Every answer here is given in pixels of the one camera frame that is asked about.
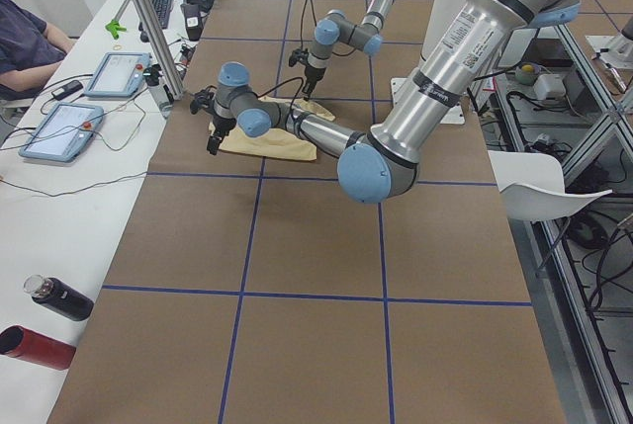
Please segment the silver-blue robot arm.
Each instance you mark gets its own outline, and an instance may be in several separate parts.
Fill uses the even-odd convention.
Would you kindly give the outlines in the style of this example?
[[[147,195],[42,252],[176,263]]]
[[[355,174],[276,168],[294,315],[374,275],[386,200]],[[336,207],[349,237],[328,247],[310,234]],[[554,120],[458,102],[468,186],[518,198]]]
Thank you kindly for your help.
[[[423,143],[507,36],[567,23],[579,9],[580,0],[465,0],[436,47],[406,78],[386,119],[367,132],[341,127],[294,103],[260,100],[246,67],[228,62],[209,106],[214,130],[208,148],[216,152],[234,128],[250,138],[282,129],[336,158],[339,184],[350,198],[380,203],[412,187]]]
[[[306,82],[303,97],[312,96],[317,83],[324,77],[334,46],[343,43],[368,56],[378,53],[383,37],[381,30],[396,0],[371,0],[363,19],[354,23],[340,10],[331,10],[316,23],[314,39],[309,47],[295,51],[293,57],[304,67]]]

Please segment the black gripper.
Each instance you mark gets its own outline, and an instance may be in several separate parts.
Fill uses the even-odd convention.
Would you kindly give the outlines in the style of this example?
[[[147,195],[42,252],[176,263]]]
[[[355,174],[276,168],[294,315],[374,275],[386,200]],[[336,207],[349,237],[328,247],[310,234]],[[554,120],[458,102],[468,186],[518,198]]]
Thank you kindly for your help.
[[[313,94],[316,84],[324,77],[326,71],[326,65],[318,63],[314,65],[310,62],[306,62],[305,76],[306,82],[303,86],[303,99],[308,101]]]
[[[217,155],[222,144],[222,138],[229,135],[234,129],[234,118],[224,118],[219,115],[213,115],[212,123],[214,130],[213,134],[209,136],[207,151],[211,155]]]

